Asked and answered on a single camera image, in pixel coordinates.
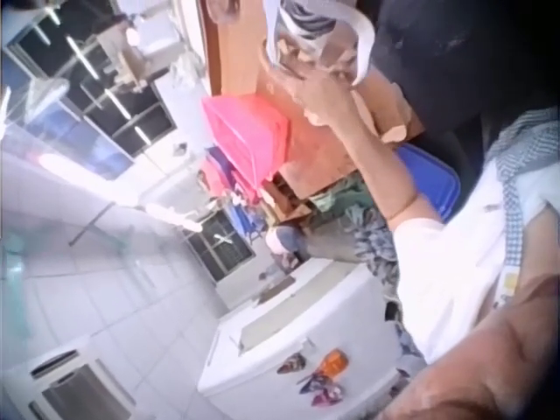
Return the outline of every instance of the hand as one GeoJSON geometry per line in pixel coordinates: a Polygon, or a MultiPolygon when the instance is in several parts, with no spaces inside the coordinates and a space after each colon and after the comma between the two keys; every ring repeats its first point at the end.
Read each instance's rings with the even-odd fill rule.
{"type": "Polygon", "coordinates": [[[333,130],[363,124],[343,73],[328,73],[304,63],[293,55],[284,56],[282,64],[292,70],[274,70],[276,79],[306,111],[333,130]]]}

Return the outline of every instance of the pink basket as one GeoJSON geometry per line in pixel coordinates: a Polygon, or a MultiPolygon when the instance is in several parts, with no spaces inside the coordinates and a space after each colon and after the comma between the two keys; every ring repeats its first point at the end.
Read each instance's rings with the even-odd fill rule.
{"type": "Polygon", "coordinates": [[[216,143],[241,176],[258,189],[286,160],[289,120],[255,94],[202,100],[216,143]]]}

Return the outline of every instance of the white counter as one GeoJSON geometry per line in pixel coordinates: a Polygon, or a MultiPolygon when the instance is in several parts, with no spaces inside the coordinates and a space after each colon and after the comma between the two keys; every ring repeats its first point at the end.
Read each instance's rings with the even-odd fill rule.
{"type": "Polygon", "coordinates": [[[342,418],[396,379],[396,334],[384,322],[382,287],[364,264],[351,267],[344,279],[332,283],[326,294],[261,344],[246,352],[238,347],[243,328],[278,310],[318,273],[323,276],[330,263],[310,260],[292,273],[297,281],[291,287],[220,322],[198,388],[234,420],[342,418]],[[312,398],[298,393],[297,382],[334,348],[344,351],[350,361],[337,378],[346,398],[331,408],[312,408],[312,398]],[[277,368],[297,351],[308,360],[308,368],[278,375],[277,368]],[[253,403],[240,404],[245,401],[253,403]]]}

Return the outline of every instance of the blue plastic container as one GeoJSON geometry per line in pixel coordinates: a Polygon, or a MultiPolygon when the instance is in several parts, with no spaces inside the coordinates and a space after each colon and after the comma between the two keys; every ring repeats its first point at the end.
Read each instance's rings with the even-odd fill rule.
{"type": "Polygon", "coordinates": [[[425,195],[444,221],[449,220],[459,198],[459,176],[448,165],[411,144],[396,150],[412,174],[416,188],[425,195]]]}

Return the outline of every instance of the white bag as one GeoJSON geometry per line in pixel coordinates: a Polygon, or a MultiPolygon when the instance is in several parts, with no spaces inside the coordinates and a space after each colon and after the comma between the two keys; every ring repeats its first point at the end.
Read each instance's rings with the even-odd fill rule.
{"type": "Polygon", "coordinates": [[[355,9],[355,0],[262,0],[267,25],[266,49],[271,64],[279,64],[277,41],[278,35],[283,32],[288,32],[291,38],[298,42],[298,46],[302,50],[309,52],[311,48],[313,58],[320,56],[331,35],[331,33],[323,34],[321,32],[319,39],[310,39],[307,36],[309,33],[298,27],[291,19],[290,13],[284,10],[284,2],[291,2],[291,6],[299,6],[304,9],[304,12],[317,15],[318,18],[332,19],[349,25],[358,37],[356,78],[353,81],[353,86],[356,86],[366,77],[375,42],[375,31],[369,19],[355,9]]]}

